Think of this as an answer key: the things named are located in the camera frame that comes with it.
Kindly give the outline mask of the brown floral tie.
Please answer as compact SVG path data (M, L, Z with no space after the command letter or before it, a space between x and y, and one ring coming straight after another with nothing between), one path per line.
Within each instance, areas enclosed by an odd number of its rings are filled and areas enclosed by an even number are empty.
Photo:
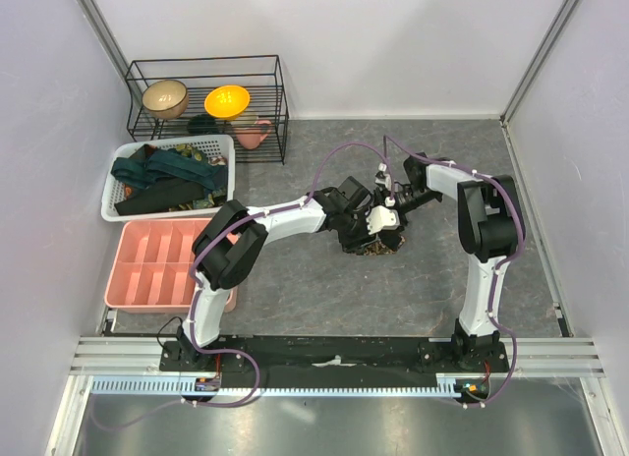
M361 257L384 256L396 254L405 244L402 234L387 233L377 235L375 240L352 251L353 255Z

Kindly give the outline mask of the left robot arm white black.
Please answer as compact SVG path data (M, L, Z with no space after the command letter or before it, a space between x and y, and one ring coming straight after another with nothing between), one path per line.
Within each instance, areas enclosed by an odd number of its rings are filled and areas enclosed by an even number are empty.
M287 203L246 207L230 200L224 204L193 242L195 290L188 315L177 330L175 363L184 371L204 371L232 356L258 371L249 353L215 349L212 343L219 337L232 290L249 276L262 248L296 235L335 231L344 252L360 253L377 239L372 213L381 199L348 177L338 188L312 191Z

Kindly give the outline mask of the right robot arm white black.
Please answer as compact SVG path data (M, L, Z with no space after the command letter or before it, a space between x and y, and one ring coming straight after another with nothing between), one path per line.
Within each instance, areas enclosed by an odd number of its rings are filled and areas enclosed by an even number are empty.
M508 371L504 327L498 310L504 275L521 253L525 227L512 177L489 177L450 160L428 161L421 153L403 163L408 183L396 195L400 213L430 200L457 203L459 242L468 255L468 279L463 308L454 331L444 341L420 343L425 370L434 372Z

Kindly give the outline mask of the pink mug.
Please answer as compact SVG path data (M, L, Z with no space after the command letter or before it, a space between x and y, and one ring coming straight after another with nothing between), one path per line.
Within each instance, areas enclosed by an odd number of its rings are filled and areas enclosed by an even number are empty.
M234 125L233 132L239 144L247 150L258 148L270 135L273 123L266 119L256 119L245 124Z

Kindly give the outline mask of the orange bowl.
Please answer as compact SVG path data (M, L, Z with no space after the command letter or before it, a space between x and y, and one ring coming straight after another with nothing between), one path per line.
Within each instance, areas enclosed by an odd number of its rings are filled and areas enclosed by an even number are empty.
M211 91L204 100L206 113L216 119L234 120L249 107L251 95L240 85L223 85Z

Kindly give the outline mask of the dark green bowl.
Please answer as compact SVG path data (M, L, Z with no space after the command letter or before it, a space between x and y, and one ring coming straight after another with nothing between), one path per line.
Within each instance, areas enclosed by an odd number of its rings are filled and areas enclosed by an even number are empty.
M218 134L218 127L214 117L200 114L192 117L187 123L187 132L191 136Z

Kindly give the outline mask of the black tie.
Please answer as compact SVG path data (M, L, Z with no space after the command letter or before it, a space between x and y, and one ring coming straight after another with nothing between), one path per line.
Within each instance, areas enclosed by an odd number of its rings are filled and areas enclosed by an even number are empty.
M202 200L205 188L192 181L169 179L139 190L133 197L114 204L119 215L140 215L168 211L179 204Z

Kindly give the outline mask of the green floral tie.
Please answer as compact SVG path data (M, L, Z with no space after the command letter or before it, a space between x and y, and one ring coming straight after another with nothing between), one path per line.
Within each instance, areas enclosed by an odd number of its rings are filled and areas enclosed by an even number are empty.
M169 148L169 151L193 159L196 162L208 163L207 155L189 143L178 143L176 146Z

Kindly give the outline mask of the pink divided tray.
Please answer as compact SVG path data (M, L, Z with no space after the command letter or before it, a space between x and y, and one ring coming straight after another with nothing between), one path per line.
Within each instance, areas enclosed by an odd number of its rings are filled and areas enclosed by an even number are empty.
M111 309L130 314L184 314L195 281L193 242L208 218L133 220L122 230L104 294Z

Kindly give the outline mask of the teal tie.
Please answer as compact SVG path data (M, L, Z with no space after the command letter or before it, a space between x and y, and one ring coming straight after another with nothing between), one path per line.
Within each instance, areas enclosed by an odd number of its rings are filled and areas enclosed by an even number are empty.
M196 162L169 149L156 149L144 159L117 157L110 174L124 185L145 190L158 181L183 179L196 182L206 190L215 191L228 184L228 167L221 164Z

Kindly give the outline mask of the beige bowl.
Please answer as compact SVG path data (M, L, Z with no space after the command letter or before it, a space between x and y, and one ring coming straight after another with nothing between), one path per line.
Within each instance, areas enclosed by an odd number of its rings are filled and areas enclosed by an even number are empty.
M157 119L176 119L186 111L188 105L188 88L176 80L159 81L143 93L143 108Z

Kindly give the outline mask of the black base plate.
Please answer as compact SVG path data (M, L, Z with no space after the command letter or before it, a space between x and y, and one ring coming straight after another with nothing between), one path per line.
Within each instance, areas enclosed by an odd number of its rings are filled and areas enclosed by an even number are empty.
M425 337L242 336L221 335L209 347L249 353L258 363L259 384L431 384L439 373L486 375L490 372L425 370L419 354ZM228 356L205 370L182 370L173 360L176 339L162 344L161 371L211 372L222 380L250 387L256 372L248 362Z

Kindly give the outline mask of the aluminium rail frame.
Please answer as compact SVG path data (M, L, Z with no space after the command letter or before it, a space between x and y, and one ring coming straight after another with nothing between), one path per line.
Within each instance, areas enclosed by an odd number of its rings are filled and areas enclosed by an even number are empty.
M622 455L595 343L504 340L509 370L439 373L473 384L458 398L94 395L98 375L159 369L171 330L80 339L49 455Z

